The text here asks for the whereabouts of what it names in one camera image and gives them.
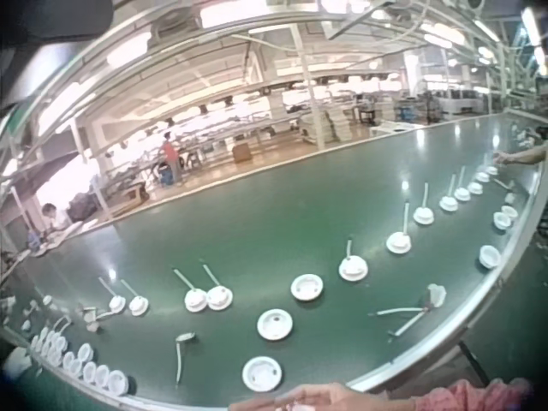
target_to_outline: hand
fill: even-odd
[[[391,402],[341,384],[302,385],[276,400],[277,408],[293,404],[311,406],[315,411],[414,410],[413,402]]]
[[[275,409],[274,400],[270,398],[254,398],[229,406],[229,411],[275,411]]]
[[[493,160],[495,164],[510,164],[512,162],[512,157],[507,152],[495,152],[493,154]]]

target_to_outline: worker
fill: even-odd
[[[173,181],[177,186],[181,185],[181,163],[179,162],[179,153],[173,147],[170,142],[171,132],[168,131],[164,134],[165,142],[162,144],[162,150],[164,151],[165,162],[171,168],[171,174],[173,174]]]
[[[507,152],[495,152],[494,160],[496,164],[538,164],[546,160],[548,152],[548,143],[542,146],[536,146],[524,152],[508,154]],[[542,213],[537,232],[546,241],[548,241],[548,205]]]
[[[42,214],[46,217],[46,233],[63,231],[71,224],[69,215],[63,210],[58,210],[52,203],[44,204]]]
[[[525,380],[515,380],[512,384],[493,381],[484,389],[460,380],[425,396],[389,400],[336,383],[302,385],[277,399],[261,397],[233,404],[229,411],[291,411],[295,404],[306,405],[314,411],[507,411],[519,409],[528,401],[531,391]]]

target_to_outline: person in red shirt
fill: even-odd
[[[171,132],[164,134],[165,142],[162,144],[162,150],[164,151],[165,162],[171,168],[173,174],[173,181],[177,184],[181,184],[181,163],[179,163],[179,153],[170,143]]]

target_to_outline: pink sleeve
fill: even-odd
[[[437,388],[415,398],[415,411],[505,411],[519,407],[528,388],[527,384],[493,381],[479,389],[462,379],[449,388]]]

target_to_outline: white tube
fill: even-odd
[[[449,185],[449,192],[447,193],[448,197],[453,195],[453,187],[455,186],[456,174],[451,176],[451,184]]]
[[[137,292],[129,286],[129,284],[126,282],[126,280],[123,280],[123,279],[122,279],[122,280],[120,280],[120,283],[122,283],[123,286],[124,286],[126,289],[128,289],[129,292],[130,292],[131,294],[133,294],[133,295],[136,296],[136,297],[139,296],[139,295],[137,294]]]
[[[181,381],[181,345],[179,345],[178,342],[175,343],[177,346],[177,378],[176,378],[176,384],[179,384],[179,381]]]
[[[349,259],[352,254],[352,238],[346,241],[346,258]]]
[[[425,182],[425,195],[422,198],[422,208],[426,208],[427,201],[428,201],[428,183]]]
[[[462,182],[464,181],[464,172],[466,171],[466,165],[463,165],[461,168],[461,174],[459,175],[459,184],[457,187],[462,187]]]
[[[398,331],[394,333],[394,337],[399,337],[401,334],[403,334],[405,331],[407,331],[411,326],[422,319],[422,317],[426,314],[426,311],[423,311],[422,313],[418,313],[413,318],[411,318],[402,328],[400,328]]]
[[[104,282],[104,279],[103,279],[103,278],[99,277],[99,282],[100,282],[101,284],[103,284],[103,287],[105,287],[106,290],[107,290],[109,293],[111,293],[113,297],[116,297],[116,293],[115,293],[114,291],[112,291],[112,288],[109,287],[107,283]]]
[[[417,313],[423,311],[423,309],[424,308],[392,308],[391,310],[377,311],[375,314],[380,316],[394,313]]]
[[[173,272],[178,276],[181,281],[183,281],[191,290],[195,290],[194,286],[187,280],[185,276],[182,275],[182,273],[177,270],[176,268],[173,269]]]
[[[207,264],[204,263],[204,264],[202,264],[202,266],[204,267],[204,270],[207,273],[207,275],[209,276],[209,278],[215,283],[215,285],[217,285],[217,286],[221,285],[219,283],[219,281],[215,278],[215,276],[213,275],[213,273],[211,272],[211,270],[209,269]]]
[[[405,203],[405,208],[403,209],[403,234],[408,234],[408,221],[409,221],[409,202]]]

